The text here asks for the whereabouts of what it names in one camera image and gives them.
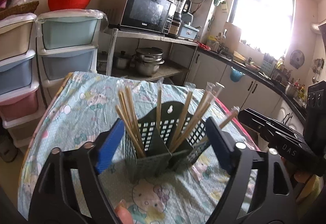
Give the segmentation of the right hand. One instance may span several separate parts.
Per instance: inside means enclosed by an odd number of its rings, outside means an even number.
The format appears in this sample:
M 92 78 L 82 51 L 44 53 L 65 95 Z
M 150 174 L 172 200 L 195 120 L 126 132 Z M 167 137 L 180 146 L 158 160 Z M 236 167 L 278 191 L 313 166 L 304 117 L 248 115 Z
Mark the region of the right hand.
M 285 165 L 289 176 L 294 177 L 298 183 L 303 183 L 304 187 L 313 188 L 316 181 L 316 175 L 305 172 L 298 169 L 291 162 L 287 161 L 284 157 L 281 157 L 283 164 Z

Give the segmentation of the left hand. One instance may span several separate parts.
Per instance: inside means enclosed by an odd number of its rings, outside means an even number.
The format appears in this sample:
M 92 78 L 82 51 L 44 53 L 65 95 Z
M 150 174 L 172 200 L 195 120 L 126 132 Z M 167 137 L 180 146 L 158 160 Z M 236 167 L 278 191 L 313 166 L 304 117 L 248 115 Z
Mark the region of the left hand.
M 123 224 L 133 224 L 131 213 L 127 210 L 127 203 L 121 200 L 115 208 L 116 215 L 119 217 Z

